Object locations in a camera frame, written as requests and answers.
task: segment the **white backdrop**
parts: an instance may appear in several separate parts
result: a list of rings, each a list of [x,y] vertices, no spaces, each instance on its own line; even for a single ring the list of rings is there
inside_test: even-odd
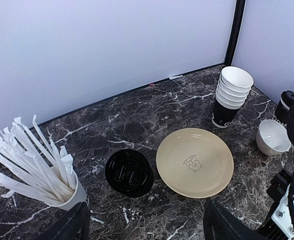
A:
[[[232,63],[274,102],[294,91],[294,0],[247,0]]]
[[[0,129],[223,62],[235,0],[0,0]]]

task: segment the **printed bear logo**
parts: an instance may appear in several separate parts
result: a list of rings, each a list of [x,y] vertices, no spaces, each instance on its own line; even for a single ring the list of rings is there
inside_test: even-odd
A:
[[[193,157],[192,159],[188,160],[186,162],[186,165],[193,170],[194,173],[199,171],[203,166],[200,164],[200,162],[197,160],[197,158]]]

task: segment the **stack of cups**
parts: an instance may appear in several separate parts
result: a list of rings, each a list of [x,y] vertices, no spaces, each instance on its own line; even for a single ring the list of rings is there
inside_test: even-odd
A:
[[[216,89],[212,123],[221,129],[229,126],[244,104],[253,85],[252,76],[235,66],[224,67]]]

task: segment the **black plastic lid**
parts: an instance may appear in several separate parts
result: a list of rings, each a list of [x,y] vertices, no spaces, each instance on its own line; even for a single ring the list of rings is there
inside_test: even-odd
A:
[[[294,92],[293,91],[282,92],[281,98],[289,108],[291,108],[291,106],[294,105]]]
[[[132,198],[146,194],[153,185],[148,160],[142,153],[132,149],[114,153],[107,161],[105,174],[114,190]]]

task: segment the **beige plate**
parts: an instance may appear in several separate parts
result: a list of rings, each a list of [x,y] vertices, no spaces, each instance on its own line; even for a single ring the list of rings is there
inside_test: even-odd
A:
[[[222,191],[233,174],[233,157],[221,138],[185,128],[167,136],[157,152],[162,180],[183,196],[202,199]]]

